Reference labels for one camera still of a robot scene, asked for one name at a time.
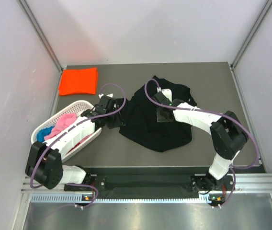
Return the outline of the black t-shirt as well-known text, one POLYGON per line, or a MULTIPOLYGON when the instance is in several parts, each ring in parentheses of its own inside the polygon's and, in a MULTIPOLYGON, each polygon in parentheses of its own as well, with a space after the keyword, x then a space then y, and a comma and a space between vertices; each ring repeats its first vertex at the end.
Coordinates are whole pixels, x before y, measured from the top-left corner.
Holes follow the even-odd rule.
POLYGON ((165 152, 192 141, 189 124, 158 122, 157 106, 147 98, 144 87, 126 101, 121 115, 125 125, 120 127, 119 133, 147 149, 165 152))

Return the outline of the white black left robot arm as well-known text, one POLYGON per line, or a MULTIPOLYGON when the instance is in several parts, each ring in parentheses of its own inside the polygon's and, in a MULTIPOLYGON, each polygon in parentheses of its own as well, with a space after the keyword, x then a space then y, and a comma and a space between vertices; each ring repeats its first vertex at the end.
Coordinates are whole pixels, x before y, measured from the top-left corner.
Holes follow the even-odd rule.
POLYGON ((36 141, 31 145, 25 173, 30 177, 33 189, 53 189, 59 184, 74 184, 81 190, 91 186, 91 178, 80 166, 63 165, 96 136, 103 127, 115 128, 124 124, 118 105, 112 94, 100 95, 92 109, 83 111, 71 125, 47 141, 36 141))

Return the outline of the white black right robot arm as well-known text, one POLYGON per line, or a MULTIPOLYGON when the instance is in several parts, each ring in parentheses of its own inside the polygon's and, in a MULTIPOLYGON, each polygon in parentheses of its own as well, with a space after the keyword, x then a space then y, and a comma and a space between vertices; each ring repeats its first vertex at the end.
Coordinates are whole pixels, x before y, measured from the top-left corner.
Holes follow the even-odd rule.
POLYGON ((201 112, 199 108, 183 100, 170 101, 162 91, 157 92, 150 100, 158 106, 158 115, 164 120, 189 124, 211 136, 216 152, 213 163, 202 179, 193 182, 193 187, 199 192, 209 192, 221 187, 231 164, 248 141, 236 115, 231 111, 225 114, 226 117, 223 114, 201 112))

